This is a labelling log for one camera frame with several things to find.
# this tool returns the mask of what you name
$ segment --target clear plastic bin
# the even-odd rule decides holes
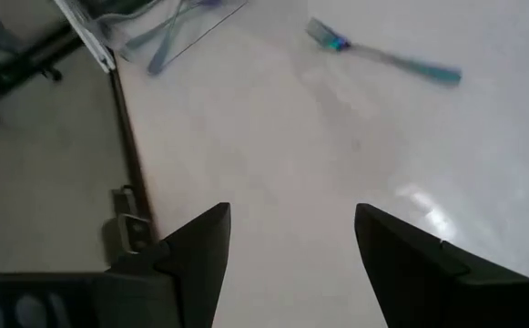
[[[93,15],[93,11],[78,0],[70,1],[85,9],[80,13],[82,24],[92,34],[117,55],[141,65],[151,76],[162,72],[171,61],[247,2],[151,0],[141,2],[139,8],[131,12],[124,8],[108,9],[109,12]]]

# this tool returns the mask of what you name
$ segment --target white floor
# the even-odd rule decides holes
[[[17,15],[20,5],[34,10]],[[56,10],[0,3],[5,25],[27,39],[60,19]],[[111,87],[85,48],[56,67],[61,84],[38,75],[0,100],[0,272],[106,268],[109,191],[127,183]]]
[[[463,81],[320,51],[311,16]],[[358,202],[529,276],[529,1],[254,0],[119,72],[159,231],[231,203],[214,328],[385,326]]]

